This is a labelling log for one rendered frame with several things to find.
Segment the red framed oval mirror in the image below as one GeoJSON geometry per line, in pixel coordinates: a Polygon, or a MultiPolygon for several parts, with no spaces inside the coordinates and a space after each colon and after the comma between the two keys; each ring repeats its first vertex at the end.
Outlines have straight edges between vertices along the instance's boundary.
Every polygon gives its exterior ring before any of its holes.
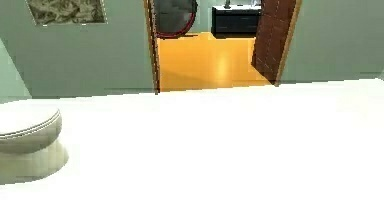
{"type": "Polygon", "coordinates": [[[193,26],[197,0],[154,0],[155,25],[158,38],[178,38],[193,26]]]}

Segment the black cabinet with white top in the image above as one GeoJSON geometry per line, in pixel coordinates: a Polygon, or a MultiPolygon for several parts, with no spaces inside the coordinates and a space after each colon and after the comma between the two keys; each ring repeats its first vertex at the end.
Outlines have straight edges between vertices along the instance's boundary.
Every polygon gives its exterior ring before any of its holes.
{"type": "Polygon", "coordinates": [[[213,34],[255,34],[261,16],[261,6],[231,5],[212,7],[213,34]]]}

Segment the brown room door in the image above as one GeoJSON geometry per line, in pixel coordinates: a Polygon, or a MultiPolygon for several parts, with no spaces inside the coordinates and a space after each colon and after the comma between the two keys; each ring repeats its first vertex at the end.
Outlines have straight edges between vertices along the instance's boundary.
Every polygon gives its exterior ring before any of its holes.
{"type": "Polygon", "coordinates": [[[262,0],[251,65],[278,86],[303,0],[262,0]]]}

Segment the framed grey patterned picture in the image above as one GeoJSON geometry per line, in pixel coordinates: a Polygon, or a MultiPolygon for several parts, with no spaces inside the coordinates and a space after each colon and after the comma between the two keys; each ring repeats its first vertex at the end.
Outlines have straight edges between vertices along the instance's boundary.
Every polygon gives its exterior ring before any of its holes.
{"type": "Polygon", "coordinates": [[[25,0],[38,26],[105,24],[104,0],[25,0]]]}

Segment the white toilet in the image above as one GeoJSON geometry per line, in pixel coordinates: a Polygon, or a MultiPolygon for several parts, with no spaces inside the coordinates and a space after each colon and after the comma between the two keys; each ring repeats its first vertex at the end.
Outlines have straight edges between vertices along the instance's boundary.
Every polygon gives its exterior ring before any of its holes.
{"type": "Polygon", "coordinates": [[[63,168],[69,154],[61,143],[57,107],[8,102],[0,105],[0,186],[44,179],[63,168]]]}

